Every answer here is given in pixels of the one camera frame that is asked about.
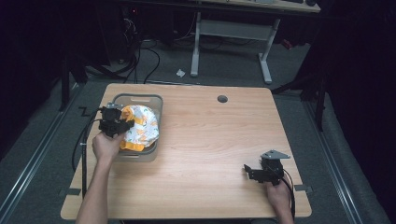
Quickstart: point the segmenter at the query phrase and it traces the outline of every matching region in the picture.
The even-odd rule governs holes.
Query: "wooden table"
[[[262,184],[243,167],[261,169],[260,155],[275,149],[295,185],[302,184],[271,92],[265,88],[108,85],[102,103],[119,93],[158,94],[163,114],[158,155],[152,162],[115,161],[108,183],[109,218],[274,217]],[[228,98],[220,103],[218,96]],[[95,157],[88,139],[88,183]],[[81,163],[70,186],[81,189]],[[296,191],[296,216],[308,217],[304,191]],[[75,219],[81,195],[67,195],[62,218]]]

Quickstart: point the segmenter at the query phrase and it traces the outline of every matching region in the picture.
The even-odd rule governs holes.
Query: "desk leg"
[[[267,57],[268,57],[268,53],[270,52],[271,46],[274,42],[274,38],[275,38],[277,27],[279,26],[279,23],[280,23],[280,19],[276,19],[274,22],[274,25],[270,31],[270,34],[268,36],[265,51],[264,51],[264,53],[259,53],[260,65],[262,66],[262,75],[264,76],[264,82],[266,84],[272,83],[271,74],[270,74],[270,71],[268,69],[268,64],[267,64]]]
[[[201,12],[197,12],[197,22],[195,28],[195,45],[194,45],[194,52],[192,53],[192,63],[191,63],[192,77],[198,77],[200,32],[201,32]]]

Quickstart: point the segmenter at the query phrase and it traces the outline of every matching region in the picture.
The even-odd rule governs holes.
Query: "plastic container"
[[[131,94],[122,93],[114,97],[113,104],[116,105],[145,105],[151,108],[158,121],[158,128],[161,137],[161,114],[163,112],[163,98],[155,94]],[[145,147],[142,151],[132,151],[128,149],[121,149],[117,161],[154,161],[157,157],[157,145],[160,137],[149,147]]]

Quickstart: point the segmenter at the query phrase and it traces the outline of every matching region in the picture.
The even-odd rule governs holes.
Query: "gray carpet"
[[[218,49],[203,49],[198,77],[189,76],[192,46],[181,46],[181,44],[188,45],[189,41],[179,42],[179,44],[173,47],[158,44],[153,48],[159,53],[161,61],[157,70],[149,77],[148,82],[274,89],[294,79],[302,59],[309,50],[309,46],[287,50],[280,45],[274,45],[268,58],[273,84],[268,86],[263,83],[260,65],[257,61],[257,53],[263,46],[262,42],[244,46],[223,43]],[[216,48],[217,44],[204,43],[203,47]],[[144,47],[153,45],[154,42],[145,42]],[[153,52],[147,49],[141,50],[140,63],[137,66],[139,83],[155,67],[157,60],[157,56]],[[118,66],[114,65],[112,69],[117,69]],[[185,71],[186,75],[184,77],[176,76],[178,69]],[[89,82],[81,87],[81,93],[64,115],[64,121],[50,142],[48,153],[19,200],[8,223],[70,223],[61,219],[60,211],[73,178],[72,151],[79,132],[88,119],[81,116],[82,110],[79,107],[87,107],[87,111],[97,108],[106,85],[111,82],[114,80],[107,77],[90,76]],[[131,74],[129,82],[134,82],[134,74]],[[301,177],[304,183],[312,189],[307,195],[313,213],[310,217],[297,218],[296,223],[350,223],[321,150],[322,143],[312,125],[311,117],[307,113],[306,104],[300,101],[297,93],[297,91],[286,91],[275,95],[276,106]],[[34,154],[50,123],[58,115],[60,99],[60,85],[57,85],[50,99],[31,117],[26,130],[1,161],[0,199],[2,202]],[[361,210],[362,220],[364,223],[389,223],[359,165],[350,153],[328,98],[326,104],[323,134],[342,170],[347,185],[352,190],[351,195]],[[192,223],[192,221],[172,220],[170,223]],[[222,222],[221,220],[194,220],[193,223]],[[274,221],[263,219],[254,220],[252,223],[274,223]]]

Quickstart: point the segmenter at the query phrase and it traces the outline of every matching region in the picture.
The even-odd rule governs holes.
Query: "forearm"
[[[107,182],[111,163],[98,162],[76,223],[107,223]]]
[[[294,224],[293,217],[289,207],[285,208],[274,208],[278,224]]]

